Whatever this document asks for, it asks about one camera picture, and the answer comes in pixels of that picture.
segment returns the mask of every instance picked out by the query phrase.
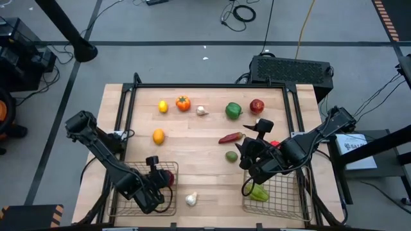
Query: yellow lemon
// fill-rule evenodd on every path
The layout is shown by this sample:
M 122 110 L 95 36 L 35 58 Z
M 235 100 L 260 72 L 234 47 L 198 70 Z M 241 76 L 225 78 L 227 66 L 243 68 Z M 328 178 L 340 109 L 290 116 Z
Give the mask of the yellow lemon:
M 160 145 L 164 142 L 164 132 L 161 129 L 156 129 L 153 132 L 153 141 L 157 145 Z
M 160 112 L 162 112 L 162 113 L 166 113 L 167 110 L 168 110 L 167 102 L 165 102 L 164 100 L 160 101 L 160 103 L 159 103 L 159 110 L 160 110 Z

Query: wooden tabletop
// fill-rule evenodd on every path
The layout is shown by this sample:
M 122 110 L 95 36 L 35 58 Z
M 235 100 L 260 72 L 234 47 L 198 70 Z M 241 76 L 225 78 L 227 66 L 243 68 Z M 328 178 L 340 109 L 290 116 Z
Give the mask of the wooden tabletop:
M 98 126 L 106 132 L 113 131 L 119 105 L 122 85 L 106 85 L 98 114 Z M 297 86 L 302 118 L 306 131 L 321 123 L 317 101 L 312 85 Z M 187 95 L 191 109 L 180 112 L 175 107 L 175 98 Z M 260 115 L 249 112 L 249 103 L 261 99 L 265 109 Z M 169 104 L 167 114 L 161 114 L 157 105 L 160 100 Z M 237 121 L 230 121 L 225 115 L 225 106 L 236 102 L 244 113 Z M 204 106 L 209 115 L 195 114 L 197 106 Z M 297 121 L 293 114 L 293 124 Z M 125 110 L 122 127 L 125 123 Z M 289 136 L 284 101 L 281 89 L 138 89 L 131 129 L 136 135 L 130 138 L 126 162 L 145 161 L 146 157 L 157 155 L 160 161 L 174 161 L 179 165 L 177 212 L 174 216 L 117 217 L 116 226 L 169 227 L 176 222 L 178 227 L 242 227 L 252 228 L 262 223 L 265 228 L 300 228 L 302 221 L 251 214 L 243 211 L 241 185 L 244 170 L 236 163 L 224 159 L 227 151 L 237 151 L 234 144 L 218 144 L 218 139 L 234 132 L 243 132 L 249 137 L 257 133 L 242 127 L 253 125 L 263 117 L 274 122 L 271 133 L 265 135 L 268 141 L 282 141 Z M 152 133 L 161 128 L 166 139 L 161 146 L 153 143 Z M 328 153 L 325 145 L 320 150 Z M 313 155 L 313 173 L 317 192 L 334 216 L 344 218 L 338 196 L 331 163 L 318 154 Z M 99 163 L 90 165 L 84 174 L 78 195 L 73 222 L 82 219 L 94 205 L 101 193 L 105 169 Z M 198 193 L 197 204 L 188 207 L 185 197 Z

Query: garlic bulb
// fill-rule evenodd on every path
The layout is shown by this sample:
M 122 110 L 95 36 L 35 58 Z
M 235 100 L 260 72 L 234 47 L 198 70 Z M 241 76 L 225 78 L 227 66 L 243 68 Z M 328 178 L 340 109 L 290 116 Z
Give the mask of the garlic bulb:
M 203 116 L 203 115 L 207 115 L 208 111 L 206 111 L 203 106 L 198 106 L 196 113 L 198 116 Z
M 193 194 L 186 196 L 186 203 L 189 206 L 194 206 L 196 202 L 197 202 L 197 192 L 194 192 Z

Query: metal wire basket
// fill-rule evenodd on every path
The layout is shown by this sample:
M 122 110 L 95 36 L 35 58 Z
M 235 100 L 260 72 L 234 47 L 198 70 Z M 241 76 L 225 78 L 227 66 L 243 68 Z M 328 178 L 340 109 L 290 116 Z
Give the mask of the metal wire basket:
M 146 165 L 146 162 L 125 162 L 132 168 L 137 169 L 141 174 L 147 174 L 150 171 L 150 166 Z M 176 162 L 160 162 L 157 165 L 157 169 L 169 170 L 174 174 L 174 184 L 171 186 L 173 190 L 173 196 L 168 188 L 160 189 L 160 192 L 164 195 L 164 203 L 160 204 L 156 210 L 165 209 L 171 201 L 171 205 L 166 212 L 158 213 L 152 212 L 145 214 L 134 200 L 126 200 L 122 195 L 118 194 L 117 209 L 115 214 L 110 214 L 111 205 L 114 197 L 114 191 L 111 190 L 109 198 L 109 206 L 107 207 L 107 214 L 109 216 L 172 216 L 177 211 L 177 182 L 179 180 L 179 165 Z
M 303 167 L 304 176 L 297 176 L 295 171 L 288 175 L 276 174 L 261 186 L 269 193 L 270 199 L 266 202 L 251 200 L 249 196 L 243 197 L 243 210 L 245 212 L 275 216 L 279 218 L 295 219 L 300 221 L 311 221 L 312 199 L 304 189 L 306 179 L 311 184 L 311 174 L 308 167 Z M 250 178 L 248 171 L 244 174 L 244 182 Z

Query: gray floor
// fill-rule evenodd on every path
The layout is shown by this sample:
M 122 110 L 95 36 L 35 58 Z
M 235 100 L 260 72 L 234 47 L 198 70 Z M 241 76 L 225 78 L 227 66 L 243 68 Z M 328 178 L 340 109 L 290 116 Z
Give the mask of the gray floor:
M 84 30 L 91 18 L 93 1 L 58 2 L 79 30 Z M 42 40 L 65 40 L 41 9 L 32 0 L 14 0 L 0 8 L 3 17 L 20 17 Z M 100 11 L 114 0 L 103 0 Z M 270 1 L 255 3 L 254 22 L 241 33 L 228 30 L 219 18 L 226 1 L 173 0 L 157 6 L 134 6 L 124 0 L 107 10 L 96 21 L 92 41 L 262 41 L 265 36 Z M 296 41 L 304 16 L 310 6 L 304 0 L 276 0 L 268 40 Z M 241 28 L 235 20 L 230 25 Z M 387 42 L 389 38 L 371 0 L 317 0 L 304 32 L 303 41 L 326 42 Z M 293 58 L 295 46 L 268 46 L 278 57 Z M 145 83 L 232 83 L 248 69 L 252 55 L 261 46 L 99 46 L 99 55 L 81 64 L 63 122 L 79 110 L 95 115 L 100 107 L 106 83 L 131 82 L 138 72 Z M 402 47 L 406 55 L 411 47 Z M 397 56 L 392 47 L 301 47 L 299 58 L 330 62 L 335 68 L 335 88 L 328 105 L 346 107 L 354 112 L 371 94 L 395 74 Z M 27 197 L 33 175 L 56 116 L 74 61 L 58 65 L 60 81 L 49 92 L 32 97 L 18 108 L 18 122 L 27 126 L 29 135 L 21 140 L 9 140 L 2 146 L 8 154 L 0 157 L 0 207 L 22 205 Z M 396 84 L 389 85 L 370 106 L 377 105 Z M 398 130 L 409 124 L 411 92 L 402 84 L 377 110 L 364 116 L 358 129 Z M 409 151 L 402 146 L 400 152 Z M 57 137 L 34 204 L 62 203 L 63 224 L 73 215 L 79 190 L 80 172 L 87 150 L 66 138 L 64 124 Z M 393 198 L 404 197 L 405 190 L 396 178 L 368 180 L 380 186 Z M 409 215 L 398 209 L 368 185 L 349 182 L 354 205 L 349 205 L 348 224 L 358 228 L 407 230 Z

